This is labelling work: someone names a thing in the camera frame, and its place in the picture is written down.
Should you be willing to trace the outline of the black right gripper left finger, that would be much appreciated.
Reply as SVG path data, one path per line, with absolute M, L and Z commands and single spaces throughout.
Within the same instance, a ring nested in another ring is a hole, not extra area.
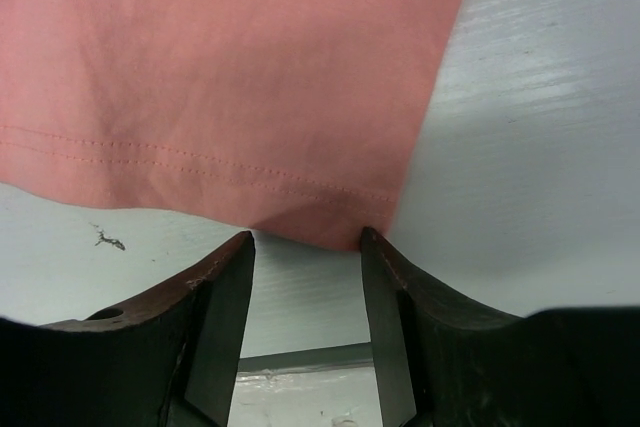
M 255 262 L 241 232 L 83 320 L 1 322 L 5 426 L 224 426 Z

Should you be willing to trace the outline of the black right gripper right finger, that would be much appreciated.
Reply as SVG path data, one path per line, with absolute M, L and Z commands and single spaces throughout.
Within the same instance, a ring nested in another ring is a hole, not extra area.
M 361 270 L 386 426 L 635 426 L 639 310 L 520 318 L 475 301 L 363 230 Z

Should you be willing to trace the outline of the pink t shirt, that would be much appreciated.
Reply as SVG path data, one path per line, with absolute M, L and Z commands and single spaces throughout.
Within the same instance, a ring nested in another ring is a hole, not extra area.
M 1 0 L 1 179 L 334 250 L 392 224 L 462 0 Z

